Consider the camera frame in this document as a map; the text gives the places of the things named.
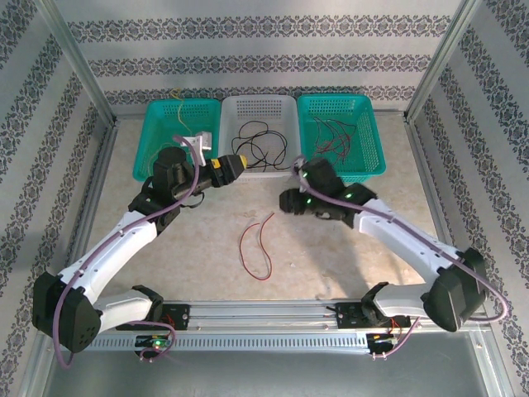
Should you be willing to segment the teal plastic basket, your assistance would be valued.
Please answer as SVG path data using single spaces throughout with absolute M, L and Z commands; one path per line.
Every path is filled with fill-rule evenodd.
M 301 153 L 328 160 L 345 184 L 364 183 L 386 170 L 374 110 L 368 97 L 315 93 L 297 99 Z
M 139 182 L 152 175 L 154 161 L 165 147 L 176 146 L 174 135 L 195 136 L 212 133 L 212 149 L 204 151 L 207 159 L 218 156 L 221 103 L 210 98 L 171 98 L 151 102 L 145 113 L 133 177 Z

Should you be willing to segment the white plastic basket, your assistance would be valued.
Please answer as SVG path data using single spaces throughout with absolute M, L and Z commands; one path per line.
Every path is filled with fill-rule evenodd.
M 245 155 L 246 179 L 288 174 L 301 154 L 298 111 L 294 98 L 278 94 L 230 96 L 222 102 L 219 155 Z

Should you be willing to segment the aluminium side rail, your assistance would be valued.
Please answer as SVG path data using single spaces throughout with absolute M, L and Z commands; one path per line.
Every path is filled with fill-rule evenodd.
M 477 248 L 467 233 L 459 205 L 430 131 L 427 130 L 426 136 L 423 137 L 412 122 L 405 122 L 404 127 L 417 163 L 437 236 L 459 251 L 466 251 L 469 247 Z
M 60 270 L 77 264 L 87 252 L 94 250 L 95 246 L 106 239 L 107 234 L 117 223 L 114 221 L 110 227 L 104 227 L 102 232 L 98 230 L 98 226 L 94 226 L 119 125 L 120 122 L 117 121 L 107 127 L 98 144 L 66 248 L 64 264 Z

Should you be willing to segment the aluminium rear rail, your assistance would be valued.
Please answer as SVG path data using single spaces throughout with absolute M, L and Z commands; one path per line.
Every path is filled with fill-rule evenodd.
M 399 111 L 397 109 L 390 109 L 390 108 L 375 108 L 374 109 L 375 115 L 399 115 L 404 117 L 406 115 L 405 111 Z M 116 115 L 117 120 L 142 120 L 145 118 L 145 112 L 137 112 L 137 113 L 124 113 L 124 114 L 118 114 Z

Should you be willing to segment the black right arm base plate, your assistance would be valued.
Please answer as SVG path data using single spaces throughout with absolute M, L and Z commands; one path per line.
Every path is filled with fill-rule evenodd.
M 361 328 L 409 328 L 412 322 L 407 316 L 393 318 L 383 315 L 375 307 L 361 302 L 340 302 L 335 305 L 336 323 L 339 329 Z

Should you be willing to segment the aluminium corner post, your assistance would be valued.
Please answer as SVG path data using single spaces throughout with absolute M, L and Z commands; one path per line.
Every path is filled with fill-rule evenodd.
M 60 45 L 70 66 L 78 75 L 96 109 L 102 115 L 105 122 L 114 124 L 117 117 L 113 113 L 77 41 L 74 39 L 68 24 L 60 14 L 60 10 L 57 8 L 55 1 L 34 0 L 34 2 L 39 13 L 45 19 L 47 26 L 50 28 L 51 33 Z
M 404 120 L 411 124 L 421 111 L 427 97 L 433 90 L 441 72 L 454 53 L 461 37 L 472 22 L 475 13 L 484 0 L 461 0 L 455 15 L 451 19 L 445 35 L 442 37 L 425 74 L 417 86 L 410 103 L 404 112 Z

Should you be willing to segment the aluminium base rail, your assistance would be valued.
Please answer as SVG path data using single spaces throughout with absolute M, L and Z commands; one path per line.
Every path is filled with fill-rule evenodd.
M 229 327 L 233 327 L 237 322 L 269 324 L 271 327 L 281 322 L 306 323 L 323 321 L 328 318 L 336 322 L 335 305 L 340 302 L 361 302 L 375 307 L 368 301 L 164 303 L 159 296 L 149 298 L 134 290 L 131 296 L 123 295 L 114 300 L 102 300 L 96 305 L 91 305 L 86 299 L 65 303 L 60 310 L 59 326 L 60 332 L 64 335 L 78 335 L 83 340 L 123 324 L 163 327 L 168 325 L 158 322 L 163 304 L 189 305 L 188 329 L 192 327 L 192 322 L 199 321 L 224 322 Z M 427 316 L 423 310 L 413 311 L 400 308 L 391 313 L 378 310 L 390 318 L 407 316 L 411 320 Z

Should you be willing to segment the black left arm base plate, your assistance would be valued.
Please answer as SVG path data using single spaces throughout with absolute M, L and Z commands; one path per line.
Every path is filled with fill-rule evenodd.
M 187 304 L 163 304 L 159 323 L 171 325 L 176 331 L 186 331 L 190 318 L 190 306 Z M 116 327 L 117 331 L 167 331 L 166 327 L 155 325 L 123 324 Z

